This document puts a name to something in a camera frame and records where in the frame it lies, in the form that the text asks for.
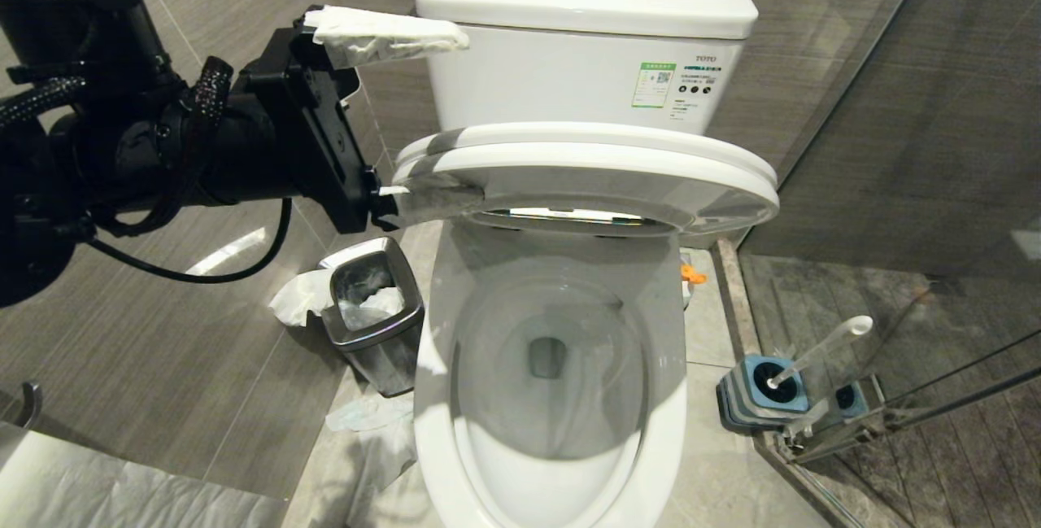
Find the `wall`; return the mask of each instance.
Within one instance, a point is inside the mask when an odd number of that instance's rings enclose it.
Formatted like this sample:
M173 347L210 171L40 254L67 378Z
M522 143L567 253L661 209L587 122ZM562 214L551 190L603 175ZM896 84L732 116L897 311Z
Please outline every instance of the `wall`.
M1041 0L907 0L743 251L1041 278Z
M409 12L413 0L333 0L338 5ZM894 0L754 0L760 21L708 134L747 147L781 166L815 130L873 39ZM424 61L373 65L361 71L387 152L437 131Z
M327 1L146 0L192 82L207 54L242 68L272 30ZM0 64L16 64L6 43ZM373 124L359 112L357 127ZM186 270L247 232L263 229L270 240L278 207L185 209L162 231L117 245ZM272 266L210 286L161 280L81 247L46 292L0 310L0 414L14 418L19 383L34 378L45 392L43 432L175 474L290 496L345 366L321 332L284 329L266 304L334 240L316 205L297 201ZM258 247L220 270L252 263L266 242Z

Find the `toilet lid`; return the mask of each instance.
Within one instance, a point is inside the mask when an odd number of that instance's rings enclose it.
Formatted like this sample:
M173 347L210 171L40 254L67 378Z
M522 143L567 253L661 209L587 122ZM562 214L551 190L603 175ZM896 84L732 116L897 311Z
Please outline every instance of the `toilet lid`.
M703 135L635 125L514 123L439 132L402 150L393 184L425 219L648 236L728 231L778 212L777 175ZM458 192L479 196L460 205Z

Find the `floor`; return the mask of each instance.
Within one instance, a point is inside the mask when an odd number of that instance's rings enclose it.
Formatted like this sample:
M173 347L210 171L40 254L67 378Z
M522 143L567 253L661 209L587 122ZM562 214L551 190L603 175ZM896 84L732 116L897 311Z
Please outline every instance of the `floor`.
M416 280L426 291L438 228L420 225L402 238ZM694 263L709 275L709 282L697 286L685 312L687 431L680 475L658 526L823 527L823 519L755 452L750 438L719 425L714 387L734 366L734 356L711 257L696 252ZM348 373L330 411L357 400L362 392ZM396 433L333 432L324 427L283 527L440 527L422 470L411 464L408 446L398 438ZM378 493L372 488L372 483L385 479L379 477L383 470L401 463L404 473L393 483Z
M807 371L808 383L834 387L872 372L904 405L929 407L1041 364L1041 335L979 360L1037 330L1041 291L1030 284L964 279L924 294L930 282L917 273L763 256L742 256L742 269L769 353L804 351L855 313L878 321L874 338ZM1041 526L1041 380L836 458L808 467L827 475L845 466L916 527Z

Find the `tile floor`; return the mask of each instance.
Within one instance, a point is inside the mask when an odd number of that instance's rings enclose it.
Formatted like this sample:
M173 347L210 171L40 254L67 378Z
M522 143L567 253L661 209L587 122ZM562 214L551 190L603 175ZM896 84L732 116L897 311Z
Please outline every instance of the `tile floor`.
M429 286L437 225L420 225L402 238L421 287ZM712 260L694 253L695 268L709 275L696 287L687 324L687 431L683 463L659 528L828 525L759 454L752 441L719 425L715 384L734 364L730 336ZM333 401L338 408L360 396L348 372ZM442 524L427 496L417 464L380 493L374 476L389 460L406 460L372 433L331 432L324 427L289 504L283 528L427 527Z

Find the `trash can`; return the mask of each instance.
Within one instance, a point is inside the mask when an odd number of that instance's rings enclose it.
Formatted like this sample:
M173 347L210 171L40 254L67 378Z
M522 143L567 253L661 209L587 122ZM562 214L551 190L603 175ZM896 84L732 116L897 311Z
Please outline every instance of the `trash can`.
M401 246L390 237L379 237L331 258L338 265L329 281L333 306L322 312L329 341L382 396L409 392L415 385L424 306ZM383 321L352 328L357 320L345 311L389 286L401 291L402 309Z

